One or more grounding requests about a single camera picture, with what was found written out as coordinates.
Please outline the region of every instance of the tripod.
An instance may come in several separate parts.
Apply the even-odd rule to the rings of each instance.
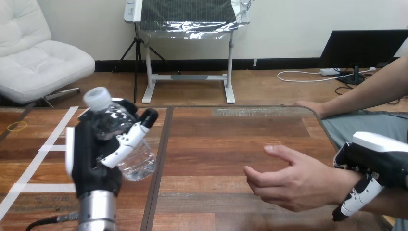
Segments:
[[[134,87],[134,93],[133,93],[133,102],[136,103],[136,93],[137,93],[137,77],[138,77],[138,66],[140,64],[140,62],[142,61],[141,59],[141,51],[140,51],[140,44],[143,43],[144,44],[144,40],[142,38],[139,37],[138,34],[138,28],[135,25],[135,37],[133,38],[133,42],[131,43],[131,45],[128,47],[128,49],[126,50],[125,54],[122,56],[122,58],[119,60],[119,64],[118,66],[121,67],[122,66],[122,61],[125,58],[125,56],[128,54],[129,50],[133,47],[133,45],[135,45],[136,43],[136,57],[135,57],[135,87]],[[153,51],[153,53],[155,53],[163,62],[167,67],[171,67],[167,60],[165,58],[163,58],[163,56],[161,56],[157,51],[155,51],[152,47],[149,46],[149,49],[151,51]],[[113,72],[119,72],[118,70],[118,66],[115,66]]]

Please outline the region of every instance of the gray shorts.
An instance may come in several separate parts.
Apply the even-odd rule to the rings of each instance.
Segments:
[[[323,120],[338,148],[352,141],[357,131],[368,131],[407,143],[408,114],[358,111]],[[408,231],[408,221],[398,219],[393,231]]]

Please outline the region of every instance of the bottle cap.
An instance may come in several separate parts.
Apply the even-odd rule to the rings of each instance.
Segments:
[[[89,90],[87,93],[85,93],[83,100],[91,111],[94,112],[108,108],[112,102],[108,89],[104,87]]]

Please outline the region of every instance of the monitor stand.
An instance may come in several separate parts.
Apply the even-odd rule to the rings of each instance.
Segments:
[[[360,83],[362,83],[364,80],[366,80],[366,78],[364,77],[364,75],[359,73],[359,66],[355,66],[354,67],[354,75],[352,76],[346,76],[343,78],[337,78],[336,80],[345,83],[345,84],[352,84],[352,85],[358,85]],[[344,75],[349,75],[352,74],[353,72],[346,72]]]

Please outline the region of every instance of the forearm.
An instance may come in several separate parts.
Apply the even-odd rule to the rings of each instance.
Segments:
[[[324,103],[324,117],[378,106],[405,95],[408,95],[408,55],[390,63],[353,90]]]
[[[403,189],[384,189],[363,211],[408,219],[408,192]]]
[[[339,178],[337,187],[333,189],[333,204],[340,205],[362,176],[342,169],[334,169],[333,172]],[[384,189],[362,211],[408,219],[408,192],[403,189]]]

